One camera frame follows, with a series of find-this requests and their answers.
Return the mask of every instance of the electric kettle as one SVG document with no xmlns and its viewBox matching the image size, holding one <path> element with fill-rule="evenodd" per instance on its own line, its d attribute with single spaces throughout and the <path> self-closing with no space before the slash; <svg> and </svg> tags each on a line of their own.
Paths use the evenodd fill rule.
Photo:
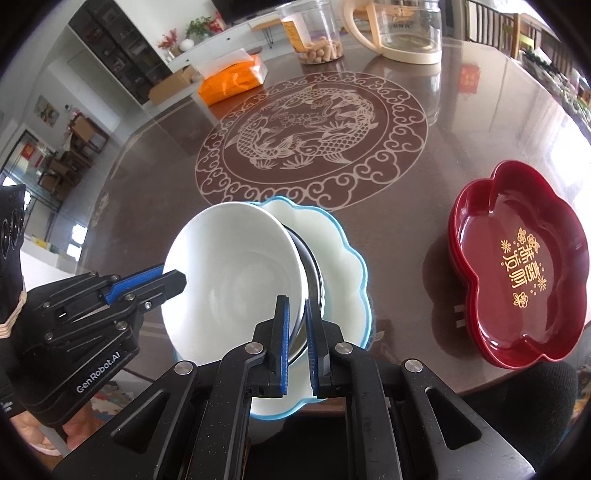
<svg viewBox="0 0 591 480">
<path fill-rule="evenodd" d="M 341 0 L 345 28 L 363 46 L 386 58 L 431 65 L 441 62 L 439 2 L 425 0 Z M 369 21 L 371 39 L 355 24 Z"/>
</svg>

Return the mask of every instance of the kettle handle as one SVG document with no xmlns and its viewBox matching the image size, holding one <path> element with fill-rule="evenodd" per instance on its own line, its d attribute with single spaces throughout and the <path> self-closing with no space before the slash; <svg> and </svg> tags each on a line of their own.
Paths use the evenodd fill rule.
<svg viewBox="0 0 591 480">
<path fill-rule="evenodd" d="M 375 43 L 370 42 L 355 25 L 353 19 L 353 12 L 355 8 L 366 7 L 369 17 L 369 26 L 372 32 L 372 38 Z M 351 33 L 359 43 L 364 47 L 373 50 L 376 53 L 381 53 L 381 43 L 379 42 L 378 22 L 375 13 L 375 5 L 372 0 L 341 0 L 340 2 L 340 19 L 345 28 Z"/>
</svg>

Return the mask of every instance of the white plate with blue rim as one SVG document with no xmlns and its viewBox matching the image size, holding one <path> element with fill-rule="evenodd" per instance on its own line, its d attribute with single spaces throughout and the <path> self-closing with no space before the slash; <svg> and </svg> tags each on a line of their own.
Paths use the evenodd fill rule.
<svg viewBox="0 0 591 480">
<path fill-rule="evenodd" d="M 338 221 L 327 211 L 297 205 L 285 197 L 256 203 L 295 231 L 310 248 L 324 284 L 324 320 L 340 326 L 346 342 L 365 348 L 372 327 L 365 261 L 353 249 Z M 287 395 L 253 398 L 251 415 L 279 420 L 318 400 L 312 393 L 308 355 L 304 352 L 288 368 Z"/>
</svg>

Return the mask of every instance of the black shelf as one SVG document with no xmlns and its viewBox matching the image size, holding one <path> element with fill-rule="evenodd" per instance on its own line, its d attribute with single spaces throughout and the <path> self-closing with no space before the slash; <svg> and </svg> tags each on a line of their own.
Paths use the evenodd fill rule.
<svg viewBox="0 0 591 480">
<path fill-rule="evenodd" d="M 170 71 L 140 31 L 113 0 L 87 0 L 70 27 L 139 102 Z"/>
</svg>

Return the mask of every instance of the red flower-shaped tray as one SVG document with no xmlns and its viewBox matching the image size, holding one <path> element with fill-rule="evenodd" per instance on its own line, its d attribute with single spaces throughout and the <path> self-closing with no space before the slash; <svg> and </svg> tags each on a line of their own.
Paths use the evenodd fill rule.
<svg viewBox="0 0 591 480">
<path fill-rule="evenodd" d="M 572 208 L 544 177 L 508 160 L 453 206 L 449 247 L 467 285 L 466 325 L 504 368 L 566 357 L 583 332 L 589 250 Z"/>
</svg>

